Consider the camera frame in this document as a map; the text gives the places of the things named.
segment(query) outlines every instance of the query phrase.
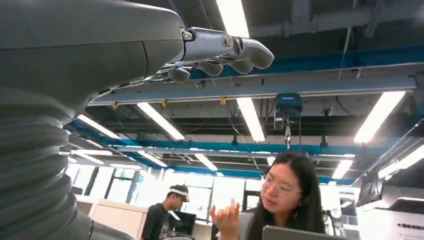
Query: long black hair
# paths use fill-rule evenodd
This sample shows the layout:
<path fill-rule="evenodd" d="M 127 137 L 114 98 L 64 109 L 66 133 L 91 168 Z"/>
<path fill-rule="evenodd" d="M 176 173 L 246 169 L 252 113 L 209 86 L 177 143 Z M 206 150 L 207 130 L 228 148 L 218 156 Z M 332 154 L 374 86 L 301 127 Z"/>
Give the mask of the long black hair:
<path fill-rule="evenodd" d="M 300 200 L 303 204 L 292 211 L 287 227 L 324 233 L 321 193 L 314 165 L 305 156 L 285 153 L 277 156 L 272 165 L 265 171 L 265 174 L 278 164 L 290 166 L 299 179 L 302 191 Z M 275 225 L 273 214 L 265 209 L 260 198 L 258 206 L 249 212 L 254 212 L 254 215 L 249 224 L 247 240 L 260 240 L 264 226 Z"/>

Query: man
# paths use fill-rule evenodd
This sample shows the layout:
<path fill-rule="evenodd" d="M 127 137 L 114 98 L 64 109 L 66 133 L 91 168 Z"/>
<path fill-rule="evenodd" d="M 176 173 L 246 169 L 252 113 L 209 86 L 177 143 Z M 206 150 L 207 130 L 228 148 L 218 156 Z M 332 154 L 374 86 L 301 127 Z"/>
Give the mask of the man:
<path fill-rule="evenodd" d="M 180 209 L 189 202 L 189 189 L 185 185 L 171 186 L 165 200 L 148 208 L 144 223 L 143 240 L 160 240 L 166 238 L 168 231 L 168 211 Z"/>

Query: computer monitor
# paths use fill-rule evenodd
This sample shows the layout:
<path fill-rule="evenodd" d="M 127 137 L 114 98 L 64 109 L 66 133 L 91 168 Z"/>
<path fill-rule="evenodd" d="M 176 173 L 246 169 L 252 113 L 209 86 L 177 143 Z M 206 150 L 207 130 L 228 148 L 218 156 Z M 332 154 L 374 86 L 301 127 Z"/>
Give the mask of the computer monitor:
<path fill-rule="evenodd" d="M 175 219 L 172 215 L 169 216 L 169 226 L 174 232 L 187 234 L 189 236 L 193 233 L 195 227 L 196 215 L 182 211 L 174 211 L 179 220 Z"/>

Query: woman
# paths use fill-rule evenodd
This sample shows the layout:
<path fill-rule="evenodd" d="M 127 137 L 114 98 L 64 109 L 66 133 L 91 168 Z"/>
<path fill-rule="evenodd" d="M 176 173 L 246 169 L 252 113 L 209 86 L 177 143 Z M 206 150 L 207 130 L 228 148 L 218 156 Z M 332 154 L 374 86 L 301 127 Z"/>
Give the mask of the woman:
<path fill-rule="evenodd" d="M 264 178 L 256 208 L 239 214 L 233 200 L 217 213 L 211 208 L 220 240 L 260 240 L 266 225 L 324 233 L 320 188 L 308 158 L 279 155 Z"/>

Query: eyeglasses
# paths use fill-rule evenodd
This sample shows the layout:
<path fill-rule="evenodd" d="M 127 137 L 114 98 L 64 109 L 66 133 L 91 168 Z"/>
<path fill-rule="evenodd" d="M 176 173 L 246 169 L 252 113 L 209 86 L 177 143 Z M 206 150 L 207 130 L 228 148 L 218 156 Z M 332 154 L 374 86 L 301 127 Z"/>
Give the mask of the eyeglasses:
<path fill-rule="evenodd" d="M 265 176 L 265 180 L 263 181 L 263 187 L 265 188 L 270 188 L 270 187 L 274 187 L 275 189 L 275 193 L 278 197 L 285 197 L 287 196 L 289 193 L 293 192 L 293 189 L 288 188 L 285 184 L 283 183 L 278 183 L 276 182 L 276 180 L 274 179 L 273 176 L 270 175 L 266 175 Z"/>

